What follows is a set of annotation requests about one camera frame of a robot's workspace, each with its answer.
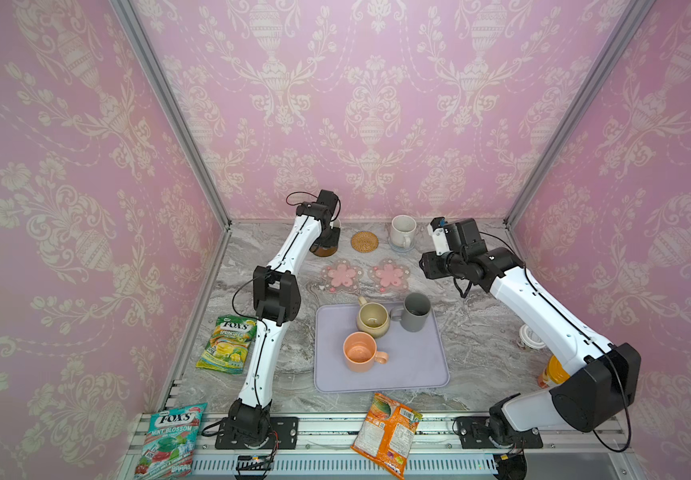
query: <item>pink flower coaster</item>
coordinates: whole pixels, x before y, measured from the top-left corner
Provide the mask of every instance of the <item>pink flower coaster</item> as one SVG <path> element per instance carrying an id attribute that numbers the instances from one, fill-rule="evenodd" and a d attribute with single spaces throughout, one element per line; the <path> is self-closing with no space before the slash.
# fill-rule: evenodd
<path id="1" fill-rule="evenodd" d="M 385 259 L 369 269 L 369 278 L 379 285 L 380 293 L 406 292 L 409 290 L 409 268 Z"/>
<path id="2" fill-rule="evenodd" d="M 359 279 L 364 271 L 359 266 L 351 266 L 347 260 L 339 260 L 321 269 L 321 278 L 329 293 L 359 291 Z"/>

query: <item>tray rim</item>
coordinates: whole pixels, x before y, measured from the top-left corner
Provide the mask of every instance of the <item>tray rim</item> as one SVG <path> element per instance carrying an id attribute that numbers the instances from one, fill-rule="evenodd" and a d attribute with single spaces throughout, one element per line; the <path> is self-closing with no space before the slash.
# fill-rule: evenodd
<path id="1" fill-rule="evenodd" d="M 380 303 L 381 305 L 385 306 L 385 303 L 401 303 L 403 300 L 389 300 L 389 301 L 384 301 L 384 302 L 375 302 L 375 303 Z M 438 341 L 439 347 L 441 348 L 441 358 L 444 359 L 444 365 L 445 365 L 445 371 L 447 372 L 447 378 L 444 380 L 444 383 L 441 383 L 440 385 L 436 386 L 406 386 L 406 387 L 398 387 L 398 388 L 392 388 L 392 389 L 359 389 L 359 390 L 322 390 L 318 387 L 318 382 L 316 378 L 316 365 L 318 363 L 317 361 L 317 356 L 316 356 L 316 351 L 318 347 L 318 335 L 316 335 L 316 332 L 318 332 L 318 314 L 319 312 L 328 307 L 339 307 L 339 306 L 358 306 L 359 304 L 357 302 L 349 302 L 349 303 L 327 303 L 325 305 L 321 305 L 318 309 L 316 309 L 316 317 L 314 318 L 314 339 L 313 339 L 313 386 L 315 389 L 319 390 L 321 393 L 350 393 L 350 392 L 377 392 L 377 391 L 390 391 L 390 390 L 419 390 L 419 389 L 440 389 L 442 387 L 445 387 L 449 384 L 449 381 L 452 379 L 452 375 L 449 373 L 449 365 L 447 364 L 447 354 L 444 350 L 444 343 L 441 341 L 441 333 L 439 332 L 439 325 L 438 322 L 436 321 L 436 310 L 434 309 L 433 306 L 431 306 L 431 312 L 428 313 L 428 316 L 433 316 L 433 321 L 434 324 L 436 325 L 436 328 L 434 329 L 435 331 L 435 337 Z"/>

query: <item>white mug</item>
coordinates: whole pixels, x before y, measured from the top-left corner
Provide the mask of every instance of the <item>white mug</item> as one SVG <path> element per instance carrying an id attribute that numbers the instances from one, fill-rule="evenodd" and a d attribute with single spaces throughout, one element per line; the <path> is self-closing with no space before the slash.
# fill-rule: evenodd
<path id="1" fill-rule="evenodd" d="M 391 221 L 391 248 L 406 252 L 415 247 L 417 222 L 409 215 L 394 216 Z"/>

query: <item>gray mug handle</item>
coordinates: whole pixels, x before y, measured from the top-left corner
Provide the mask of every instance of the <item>gray mug handle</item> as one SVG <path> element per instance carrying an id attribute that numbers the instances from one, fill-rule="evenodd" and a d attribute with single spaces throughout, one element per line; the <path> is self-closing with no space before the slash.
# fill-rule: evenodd
<path id="1" fill-rule="evenodd" d="M 394 318 L 394 312 L 398 313 L 398 318 Z M 393 321 L 401 320 L 401 313 L 404 313 L 404 307 L 403 306 L 395 306 L 394 308 L 392 308 L 391 313 L 390 313 L 391 320 L 393 320 Z"/>

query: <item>orange candy bag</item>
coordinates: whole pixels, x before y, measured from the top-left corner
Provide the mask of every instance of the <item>orange candy bag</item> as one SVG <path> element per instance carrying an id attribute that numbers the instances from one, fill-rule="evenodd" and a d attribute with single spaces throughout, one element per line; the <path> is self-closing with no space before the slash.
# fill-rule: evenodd
<path id="1" fill-rule="evenodd" d="M 409 448 L 422 418 L 406 405 L 375 393 L 351 449 L 404 480 Z"/>

